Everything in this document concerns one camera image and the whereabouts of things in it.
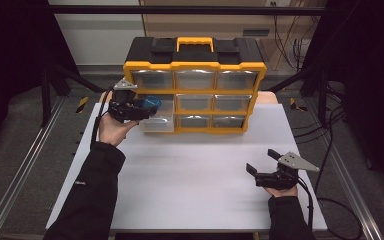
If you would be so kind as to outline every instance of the white tabletop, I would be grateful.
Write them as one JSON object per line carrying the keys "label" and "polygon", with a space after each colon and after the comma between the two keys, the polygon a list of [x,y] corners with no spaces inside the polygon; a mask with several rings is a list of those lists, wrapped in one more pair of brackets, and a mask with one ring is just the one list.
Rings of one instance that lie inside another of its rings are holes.
{"label": "white tabletop", "polygon": [[[57,218],[89,152],[96,104],[46,228]],[[118,147],[127,159],[119,175],[113,231],[231,232],[270,228],[270,195],[255,186],[245,166],[276,171],[269,148],[299,154],[280,104],[257,104],[244,134],[142,133],[133,128]],[[305,171],[301,178],[314,199],[314,230],[326,222]],[[308,197],[299,188],[305,219]]]}

